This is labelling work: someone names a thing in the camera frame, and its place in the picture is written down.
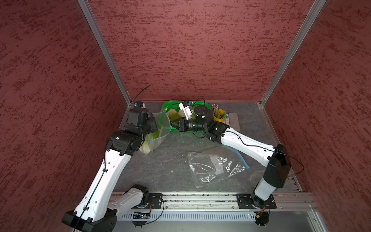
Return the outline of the clear zipper bag blue seal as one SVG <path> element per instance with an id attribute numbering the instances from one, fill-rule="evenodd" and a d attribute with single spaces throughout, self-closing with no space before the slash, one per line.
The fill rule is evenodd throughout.
<path id="1" fill-rule="evenodd" d="M 172 126 L 170 125 L 170 119 L 167 115 L 166 109 L 159 113 L 154 113 L 153 116 L 156 120 L 157 131 L 148 134 L 144 143 L 139 148 L 139 152 L 144 155 L 156 150 L 159 145 L 164 142 L 164 140 L 172 130 Z"/>

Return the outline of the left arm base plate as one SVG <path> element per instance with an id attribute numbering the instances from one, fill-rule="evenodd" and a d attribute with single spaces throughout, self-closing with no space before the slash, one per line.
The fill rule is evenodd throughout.
<path id="1" fill-rule="evenodd" d="M 149 193 L 145 196 L 145 200 L 140 205 L 134 206 L 132 209 L 161 209 L 163 208 L 163 194 Z"/>

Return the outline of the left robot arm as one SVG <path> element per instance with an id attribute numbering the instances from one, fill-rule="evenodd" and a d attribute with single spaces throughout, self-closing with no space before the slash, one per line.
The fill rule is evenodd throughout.
<path id="1" fill-rule="evenodd" d="M 62 223 L 80 232 L 111 232 L 118 215 L 136 206 L 147 207 L 148 188 L 138 184 L 111 205 L 109 200 L 133 154 L 143 145 L 146 136 L 156 131 L 156 120 L 148 109 L 143 106 L 130 109 L 124 129 L 110 137 L 100 169 L 85 197 L 75 210 L 64 214 Z"/>

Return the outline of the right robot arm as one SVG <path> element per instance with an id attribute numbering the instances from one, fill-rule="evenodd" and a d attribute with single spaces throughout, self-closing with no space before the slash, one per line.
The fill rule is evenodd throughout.
<path id="1" fill-rule="evenodd" d="M 265 209 L 273 192 L 281 189 L 288 178 L 291 162 L 287 149 L 280 144 L 271 146 L 261 143 L 223 122 L 216 121 L 212 111 L 204 105 L 197 106 L 195 110 L 182 103 L 179 107 L 185 116 L 170 121 L 170 125 L 179 132 L 202 132 L 207 139 L 236 149 L 266 168 L 249 200 L 254 208 Z"/>

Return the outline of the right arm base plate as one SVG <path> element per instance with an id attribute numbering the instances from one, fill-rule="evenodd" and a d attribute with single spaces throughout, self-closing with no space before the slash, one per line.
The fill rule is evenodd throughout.
<path id="1" fill-rule="evenodd" d="M 236 194 L 239 209 L 276 209 L 276 203 L 271 194 L 267 200 L 262 200 L 255 194 L 239 193 Z"/>

